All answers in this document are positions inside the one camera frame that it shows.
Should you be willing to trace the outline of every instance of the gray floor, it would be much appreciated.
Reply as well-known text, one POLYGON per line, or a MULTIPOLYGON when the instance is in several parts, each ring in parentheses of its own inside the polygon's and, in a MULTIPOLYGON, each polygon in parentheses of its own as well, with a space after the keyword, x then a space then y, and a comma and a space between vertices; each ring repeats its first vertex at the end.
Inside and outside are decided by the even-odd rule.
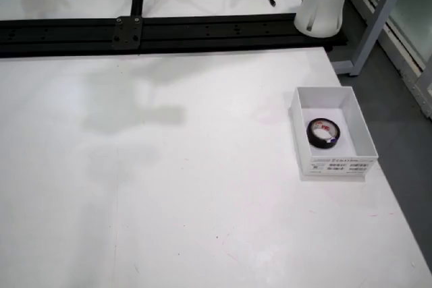
MULTIPOLYGON (((365 23, 351 3, 344 12, 348 39, 357 42, 365 23)), ((432 270, 432 122, 379 45, 359 77, 339 79, 356 93, 381 167, 432 270)))

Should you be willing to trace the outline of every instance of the metal bracket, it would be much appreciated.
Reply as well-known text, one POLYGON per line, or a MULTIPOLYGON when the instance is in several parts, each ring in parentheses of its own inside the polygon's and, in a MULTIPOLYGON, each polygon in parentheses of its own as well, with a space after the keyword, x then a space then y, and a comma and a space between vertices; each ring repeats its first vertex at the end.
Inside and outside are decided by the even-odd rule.
POLYGON ((142 17, 120 16, 116 19, 113 35, 113 48, 138 52, 141 44, 142 17))

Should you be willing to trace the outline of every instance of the white cardboard box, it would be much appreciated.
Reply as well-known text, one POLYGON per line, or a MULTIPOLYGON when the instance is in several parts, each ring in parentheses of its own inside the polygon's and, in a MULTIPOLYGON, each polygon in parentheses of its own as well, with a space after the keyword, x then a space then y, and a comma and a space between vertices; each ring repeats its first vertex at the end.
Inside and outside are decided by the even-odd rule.
POLYGON ((298 87, 290 115, 304 175, 366 175, 378 154, 351 87, 298 87), (327 118, 340 128, 330 149, 309 144, 306 128, 315 118, 327 118))

